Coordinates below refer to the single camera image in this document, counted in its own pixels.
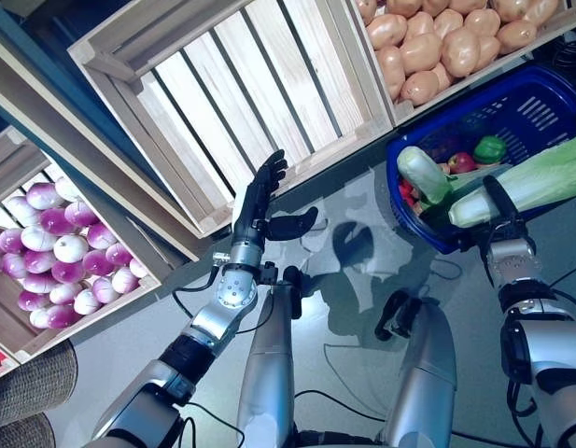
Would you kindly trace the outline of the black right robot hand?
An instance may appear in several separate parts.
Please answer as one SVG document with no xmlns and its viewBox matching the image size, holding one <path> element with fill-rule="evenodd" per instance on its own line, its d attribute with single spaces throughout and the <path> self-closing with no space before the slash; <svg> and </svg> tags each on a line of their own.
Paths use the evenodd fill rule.
<svg viewBox="0 0 576 448">
<path fill-rule="evenodd" d="M 461 252 L 477 246 L 485 255 L 493 243 L 528 238 L 524 219 L 498 180 L 487 175 L 483 178 L 483 187 L 487 199 L 495 205 L 496 216 L 488 219 L 486 224 L 480 224 L 477 230 L 470 230 L 467 236 L 457 239 Z"/>
</svg>

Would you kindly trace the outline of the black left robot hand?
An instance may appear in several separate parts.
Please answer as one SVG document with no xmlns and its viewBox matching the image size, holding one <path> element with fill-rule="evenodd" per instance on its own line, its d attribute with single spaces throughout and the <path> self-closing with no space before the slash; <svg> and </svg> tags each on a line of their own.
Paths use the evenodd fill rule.
<svg viewBox="0 0 576 448">
<path fill-rule="evenodd" d="M 312 229 L 318 216 L 314 206 L 302 215 L 266 218 L 272 195 L 286 176 L 287 168 L 285 151 L 278 149 L 256 172 L 246 187 L 242 209 L 232 227 L 233 244 L 248 242 L 263 248 L 267 240 L 294 240 Z"/>
</svg>

